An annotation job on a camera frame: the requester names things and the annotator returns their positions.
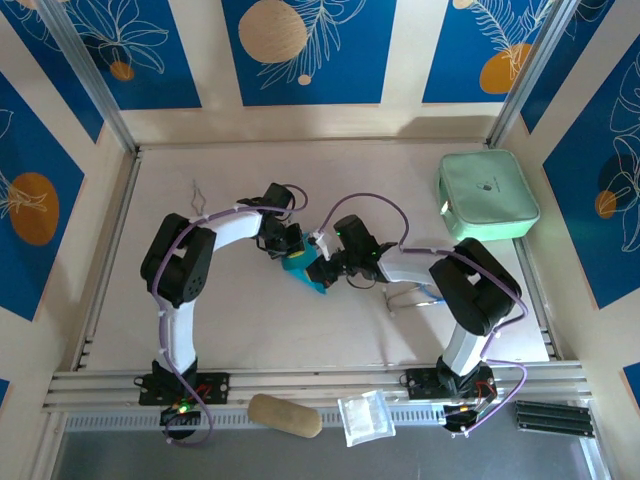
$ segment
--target white table surface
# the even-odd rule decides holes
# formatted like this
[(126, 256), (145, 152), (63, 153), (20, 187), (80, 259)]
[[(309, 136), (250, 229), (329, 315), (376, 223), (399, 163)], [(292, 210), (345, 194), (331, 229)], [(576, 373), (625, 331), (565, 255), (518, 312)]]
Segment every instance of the white table surface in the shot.
[[(158, 349), (158, 317), (140, 278), (140, 263), (168, 213), (193, 216), (194, 179), (207, 199), (206, 213), (260, 196), (271, 182), (297, 184), (310, 197), (309, 207), (295, 216), (305, 231), (317, 228), (341, 197), (379, 193), (408, 215), (407, 246), (452, 246), (435, 201), (434, 173), (444, 154), (479, 148), (336, 141), (145, 151), (87, 369), (150, 368)], [(374, 199), (349, 201), (330, 225), (351, 213), (380, 243), (397, 241), (403, 232), (400, 216)], [(512, 242), (486, 246), (520, 283), (531, 306)], [(447, 307), (403, 309), (392, 318), (381, 289), (355, 290), (341, 279), (323, 296), (284, 272), (251, 240), (224, 247), (213, 257), (196, 305), (199, 366), (293, 369), (435, 362), (455, 325)], [(548, 360), (534, 314), (506, 329), (489, 353), (496, 359)]]

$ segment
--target gray floor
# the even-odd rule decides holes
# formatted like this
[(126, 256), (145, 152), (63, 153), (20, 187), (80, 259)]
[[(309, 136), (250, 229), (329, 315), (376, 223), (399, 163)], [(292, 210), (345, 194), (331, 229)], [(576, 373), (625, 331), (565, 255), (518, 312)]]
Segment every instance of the gray floor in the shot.
[(202, 449), (158, 432), (66, 434), (57, 480), (179, 479), (586, 479), (580, 441), (515, 430), (512, 406), (469, 439), (440, 427), (399, 428), (394, 438), (346, 448), (342, 429), (304, 440), (273, 430), (221, 430)]

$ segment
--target mint green pouch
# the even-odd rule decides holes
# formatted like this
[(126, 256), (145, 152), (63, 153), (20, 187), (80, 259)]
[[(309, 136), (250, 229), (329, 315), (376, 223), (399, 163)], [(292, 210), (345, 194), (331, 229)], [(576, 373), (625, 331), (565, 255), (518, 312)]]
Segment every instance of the mint green pouch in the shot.
[(540, 218), (520, 165), (507, 150), (445, 155), (436, 177), (440, 213), (457, 240), (522, 237)]

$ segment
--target teal object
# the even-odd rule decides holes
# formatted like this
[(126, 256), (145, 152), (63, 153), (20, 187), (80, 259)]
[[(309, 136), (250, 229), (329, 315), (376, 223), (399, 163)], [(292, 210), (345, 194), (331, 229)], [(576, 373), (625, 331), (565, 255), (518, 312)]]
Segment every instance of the teal object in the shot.
[(522, 237), (540, 218), (520, 165), (507, 150), (445, 155), (436, 192), (440, 214), (457, 240)]
[(282, 259), (282, 268), (286, 272), (289, 272), (291, 275), (296, 277), (298, 280), (306, 283), (313, 287), (317, 292), (326, 295), (327, 289), (321, 283), (315, 283), (309, 280), (309, 276), (305, 271), (306, 268), (313, 263), (313, 261), (318, 258), (318, 252), (316, 249), (311, 246), (311, 244), (307, 241), (307, 235), (304, 236), (304, 253), (298, 255), (296, 257), (285, 257)]

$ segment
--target purple cable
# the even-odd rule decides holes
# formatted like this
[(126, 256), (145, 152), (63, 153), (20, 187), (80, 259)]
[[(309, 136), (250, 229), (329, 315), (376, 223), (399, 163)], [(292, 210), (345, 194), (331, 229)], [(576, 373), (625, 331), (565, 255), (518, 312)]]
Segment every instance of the purple cable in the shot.
[(402, 217), (402, 220), (404, 221), (404, 233), (400, 238), (400, 242), (398, 242), (399, 245), (402, 245), (404, 241), (407, 239), (407, 236), (409, 235), (409, 219), (407, 218), (406, 213), (404, 213), (402, 209), (395, 202), (389, 200), (387, 197), (378, 195), (377, 193), (366, 193), (366, 192), (352, 193), (351, 195), (347, 195), (341, 200), (338, 200), (338, 203), (336, 203), (333, 206), (333, 208), (329, 210), (329, 214), (327, 215), (327, 218), (324, 219), (324, 222), (322, 222), (322, 225), (320, 225), (320, 228), (318, 230), (320, 232), (324, 231), (324, 229), (327, 228), (327, 224), (329, 223), (329, 220), (331, 220), (331, 217), (333, 216), (334, 212), (338, 209), (338, 207), (342, 205), (344, 202), (346, 202), (347, 200), (350, 200), (356, 197), (377, 198), (378, 200), (382, 200), (383, 202), (388, 203), (389, 205), (391, 205), (393, 208), (396, 209), (396, 211), (400, 214), (400, 216)]
[(211, 415), (211, 411), (209, 410), (207, 405), (204, 403), (204, 400), (202, 400), (200, 395), (198, 395), (198, 393), (193, 389), (193, 387), (191, 387), (191, 385), (189, 385), (189, 383), (184, 379), (182, 374), (178, 371), (176, 366), (173, 364), (171, 357), (169, 356), (168, 340), (166, 335), (166, 325), (167, 325), (167, 313), (165, 310), (166, 302), (158, 294), (158, 284), (160, 283), (160, 278), (162, 277), (164, 270), (167, 268), (167, 265), (169, 263), (169, 260), (171, 259), (171, 256), (178, 249), (178, 245), (180, 245), (182, 240), (184, 240), (184, 238), (189, 234), (189, 232), (191, 232), (191, 230), (193, 230), (194, 228), (202, 224), (209, 223), (213, 220), (217, 220), (218, 218), (226, 217), (228, 215), (235, 215), (236, 213), (242, 213), (242, 212), (255, 212), (258, 210), (265, 210), (270, 212), (294, 213), (294, 212), (299, 212), (300, 210), (303, 210), (304, 208), (306, 208), (307, 204), (309, 203), (309, 197), (307, 196), (306, 192), (302, 190), (300, 187), (297, 187), (295, 185), (288, 185), (288, 187), (295, 188), (296, 190), (298, 190), (303, 194), (304, 204), (301, 207), (286, 209), (286, 208), (276, 208), (276, 207), (247, 206), (247, 207), (239, 207), (238, 209), (230, 208), (228, 210), (223, 210), (222, 212), (209, 215), (208, 217), (201, 218), (189, 224), (187, 228), (185, 228), (182, 232), (180, 232), (180, 234), (174, 240), (173, 244), (171, 244), (171, 247), (169, 247), (169, 251), (162, 259), (162, 262), (160, 263), (160, 267), (158, 268), (158, 272), (156, 273), (156, 276), (153, 279), (153, 284), (151, 286), (151, 295), (153, 296), (154, 300), (158, 304), (158, 308), (160, 309), (160, 312), (161, 312), (160, 322), (159, 322), (160, 349), (161, 349), (162, 355), (164, 356), (165, 361), (167, 362), (167, 365), (169, 365), (169, 368), (171, 369), (171, 372), (176, 376), (176, 378), (184, 386), (187, 392), (189, 392), (189, 394), (194, 398), (194, 400), (198, 403), (198, 405), (200, 405), (200, 408), (202, 408), (205, 415), (207, 416), (207, 420), (209, 421), (209, 431), (207, 432), (207, 436), (204, 437), (202, 440), (198, 440), (197, 442), (187, 443), (187, 442), (176, 442), (174, 439), (167, 437), (167, 442), (172, 445), (176, 445), (178, 447), (197, 447), (207, 443), (211, 438), (211, 435), (213, 434), (213, 415)]
[[(458, 252), (449, 251), (449, 250), (437, 250), (432, 248), (403, 248), (402, 252), (403, 253), (422, 253), (422, 254), (428, 254), (428, 255), (442, 255), (445, 257), (451, 256), (456, 260), (459, 260), (469, 265), (480, 275), (491, 280), (491, 282), (493, 282), (500, 290), (506, 293), (509, 296), (509, 298), (511, 298), (520, 307), (520, 309), (522, 310), (522, 313), (520, 315), (518, 315), (517, 317), (511, 320), (507, 320), (506, 322), (502, 322), (501, 324), (496, 325), (491, 330), (491, 333), (489, 334), (489, 338), (487, 339), (487, 342), (484, 344), (484, 348), (480, 352), (480, 358), (485, 358), (485, 354), (487, 353), (487, 350), (489, 350), (489, 346), (491, 345), (493, 340), (496, 338), (496, 333), (498, 333), (503, 328), (508, 327), (509, 325), (513, 325), (514, 323), (519, 322), (529, 314), (529, 309), (524, 304), (522, 299), (519, 298), (518, 295), (516, 295), (516, 293), (513, 290), (511, 290), (506, 283), (504, 283), (498, 277), (493, 275), (487, 269), (481, 267), (473, 260), (465, 257), (464, 255), (459, 254)], [(476, 428), (482, 425), (485, 421), (487, 421), (489, 418), (495, 415), (498, 412), (498, 410), (500, 410), (504, 405), (506, 405), (507, 402), (509, 402), (509, 400), (511, 400), (520, 391), (520, 389), (524, 385), (524, 382), (527, 380), (527, 368), (521, 363), (508, 362), (506, 360), (491, 360), (491, 359), (487, 359), (486, 362), (488, 364), (494, 364), (494, 365), (510, 365), (512, 367), (517, 367), (520, 370), (522, 370), (522, 378), (520, 379), (518, 384), (513, 388), (513, 390), (509, 392), (509, 395), (507, 395), (504, 401), (500, 405), (498, 405), (496, 408), (491, 410), (489, 413), (487, 413), (487, 415), (485, 415), (477, 423), (473, 424), (473, 426), (471, 426), (467, 431), (464, 432), (465, 435), (469, 435), (472, 431), (474, 431)]]

